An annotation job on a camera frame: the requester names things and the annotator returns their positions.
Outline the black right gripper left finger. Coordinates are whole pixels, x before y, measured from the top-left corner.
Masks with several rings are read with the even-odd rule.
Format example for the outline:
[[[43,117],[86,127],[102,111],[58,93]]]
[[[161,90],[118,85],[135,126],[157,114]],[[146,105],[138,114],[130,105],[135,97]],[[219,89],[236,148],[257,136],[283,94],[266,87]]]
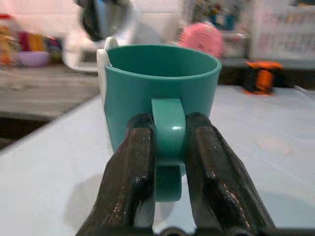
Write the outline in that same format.
[[[133,116],[108,161],[95,204],[78,236],[152,236],[156,185],[152,115]]]

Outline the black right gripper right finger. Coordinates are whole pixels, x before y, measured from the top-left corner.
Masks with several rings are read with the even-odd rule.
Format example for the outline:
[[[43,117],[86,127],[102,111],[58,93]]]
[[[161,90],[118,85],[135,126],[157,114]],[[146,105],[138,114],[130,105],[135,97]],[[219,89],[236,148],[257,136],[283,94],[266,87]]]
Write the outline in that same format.
[[[275,227],[243,162],[208,117],[187,115],[186,131],[186,173],[196,227],[250,233]]]

